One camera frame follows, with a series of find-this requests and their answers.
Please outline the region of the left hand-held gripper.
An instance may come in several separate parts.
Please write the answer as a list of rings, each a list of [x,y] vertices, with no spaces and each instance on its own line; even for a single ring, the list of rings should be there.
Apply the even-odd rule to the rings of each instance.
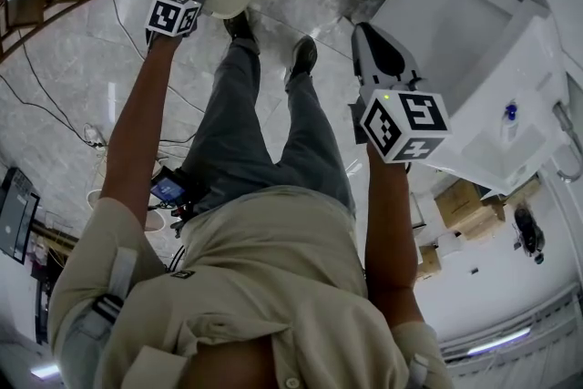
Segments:
[[[206,0],[153,0],[145,28],[164,36],[188,36],[197,27]]]

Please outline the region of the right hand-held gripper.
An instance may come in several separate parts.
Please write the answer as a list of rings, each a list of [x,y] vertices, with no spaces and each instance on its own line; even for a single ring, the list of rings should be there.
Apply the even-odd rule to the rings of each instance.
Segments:
[[[355,140],[370,143],[384,163],[426,162],[451,135],[442,96],[421,88],[413,55],[366,22],[352,33],[359,95],[350,105]]]

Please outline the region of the person's right forearm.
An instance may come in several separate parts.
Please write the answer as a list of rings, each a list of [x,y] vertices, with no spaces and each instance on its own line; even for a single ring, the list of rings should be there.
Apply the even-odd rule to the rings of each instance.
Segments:
[[[403,164],[384,163],[372,144],[366,149],[370,181],[365,277],[370,302],[393,329],[424,320],[414,296],[418,260],[409,185]]]

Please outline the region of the person's left forearm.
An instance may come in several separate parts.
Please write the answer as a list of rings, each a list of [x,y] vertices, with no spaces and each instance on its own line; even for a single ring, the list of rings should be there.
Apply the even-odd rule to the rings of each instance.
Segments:
[[[144,224],[165,99],[179,37],[157,37],[144,60],[108,144],[103,198],[119,201]]]

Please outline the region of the person's left shoe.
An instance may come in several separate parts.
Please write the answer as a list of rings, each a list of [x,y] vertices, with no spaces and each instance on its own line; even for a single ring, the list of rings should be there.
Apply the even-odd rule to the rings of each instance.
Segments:
[[[243,41],[246,44],[257,45],[257,40],[246,11],[242,11],[232,18],[224,19],[223,25],[230,36],[231,43]]]

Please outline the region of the person's shoe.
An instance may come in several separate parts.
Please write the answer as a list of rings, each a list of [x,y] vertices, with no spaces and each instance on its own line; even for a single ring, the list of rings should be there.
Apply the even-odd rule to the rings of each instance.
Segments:
[[[318,59],[318,50],[311,36],[302,37],[292,50],[291,66],[286,77],[286,82],[291,82],[301,74],[308,74],[314,69]]]
[[[246,44],[257,45],[257,40],[246,11],[242,11],[232,18],[224,19],[223,25],[230,36],[231,43],[243,41]]]

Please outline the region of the white vanity cabinet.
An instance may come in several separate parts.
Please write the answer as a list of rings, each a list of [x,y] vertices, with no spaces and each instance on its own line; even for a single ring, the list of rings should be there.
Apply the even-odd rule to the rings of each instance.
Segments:
[[[568,143],[552,111],[569,96],[546,7],[531,0],[385,0],[373,23],[408,49],[423,84],[445,102],[451,135],[429,166],[507,195]],[[518,129],[504,144],[510,102]]]

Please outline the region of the cardboard box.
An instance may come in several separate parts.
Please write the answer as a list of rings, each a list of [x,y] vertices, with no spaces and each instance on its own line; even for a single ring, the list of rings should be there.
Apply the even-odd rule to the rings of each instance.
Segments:
[[[482,199],[481,187],[459,179],[435,197],[444,225],[476,241],[494,232],[506,222],[504,204],[497,199]]]

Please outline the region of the small blue bottle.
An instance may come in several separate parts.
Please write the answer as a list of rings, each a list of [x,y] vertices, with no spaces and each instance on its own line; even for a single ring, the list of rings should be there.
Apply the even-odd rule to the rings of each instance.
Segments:
[[[501,125],[501,140],[504,144],[512,143],[517,136],[517,111],[518,107],[515,102],[510,102],[505,108]]]

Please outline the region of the person's right shoe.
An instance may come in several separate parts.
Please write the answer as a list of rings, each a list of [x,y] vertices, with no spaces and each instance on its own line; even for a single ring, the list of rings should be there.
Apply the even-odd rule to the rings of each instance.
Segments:
[[[291,82],[301,74],[308,74],[314,69],[318,59],[318,50],[311,36],[302,37],[292,50],[291,66],[286,77],[286,82]]]

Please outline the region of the wooden shoe rack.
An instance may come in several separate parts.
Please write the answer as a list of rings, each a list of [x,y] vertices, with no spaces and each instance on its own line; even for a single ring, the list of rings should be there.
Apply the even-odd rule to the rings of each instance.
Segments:
[[[91,0],[0,0],[0,64],[60,17]]]

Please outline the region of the chrome faucet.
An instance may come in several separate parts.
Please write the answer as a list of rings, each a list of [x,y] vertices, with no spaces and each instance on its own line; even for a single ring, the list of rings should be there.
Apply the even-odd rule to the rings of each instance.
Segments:
[[[558,177],[566,184],[578,181],[583,176],[583,145],[575,131],[573,122],[568,116],[567,109],[561,101],[558,101],[552,108],[553,114],[557,118],[561,130],[568,137],[568,146],[578,163],[578,169],[574,174],[567,174],[562,170],[557,172]]]

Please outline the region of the black waist-worn screen device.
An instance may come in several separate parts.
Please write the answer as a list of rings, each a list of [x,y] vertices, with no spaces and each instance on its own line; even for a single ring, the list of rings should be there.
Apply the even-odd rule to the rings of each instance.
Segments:
[[[162,166],[150,182],[150,194],[158,203],[149,210],[170,210],[171,216],[182,221],[194,217],[194,206],[210,191],[197,177],[192,178],[181,169]]]

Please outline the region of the person's beige shirt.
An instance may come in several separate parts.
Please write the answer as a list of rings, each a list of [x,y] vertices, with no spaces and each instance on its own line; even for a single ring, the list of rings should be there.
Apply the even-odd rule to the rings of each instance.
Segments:
[[[183,239],[168,273],[130,210],[97,202],[49,306],[68,389],[178,389],[201,346],[261,337],[278,389],[454,389],[434,330],[390,329],[369,302],[338,201],[266,189],[191,220]]]

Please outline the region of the black monitor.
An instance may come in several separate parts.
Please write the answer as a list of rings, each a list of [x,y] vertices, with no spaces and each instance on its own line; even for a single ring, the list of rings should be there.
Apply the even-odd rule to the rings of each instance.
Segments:
[[[31,224],[40,197],[29,178],[18,168],[10,168],[0,185],[0,251],[25,263]]]

